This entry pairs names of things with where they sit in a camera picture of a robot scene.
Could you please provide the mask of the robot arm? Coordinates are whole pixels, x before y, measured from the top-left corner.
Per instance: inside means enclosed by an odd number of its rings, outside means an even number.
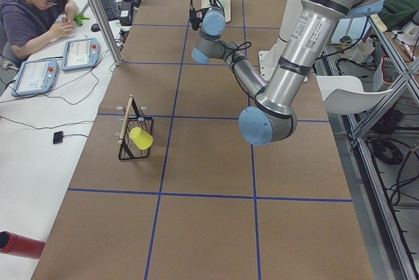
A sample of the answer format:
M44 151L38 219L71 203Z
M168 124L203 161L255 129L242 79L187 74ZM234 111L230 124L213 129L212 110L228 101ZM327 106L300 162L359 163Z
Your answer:
M266 145L293 134L297 117L292 102L338 21L376 14L384 0L287 0L287 4L299 14L269 80L254 70L240 45L222 40L225 12L218 0L209 0L209 6L200 11L189 11L192 28L199 32L193 60L202 64L223 60L254 102L239 116L242 137L252 145Z

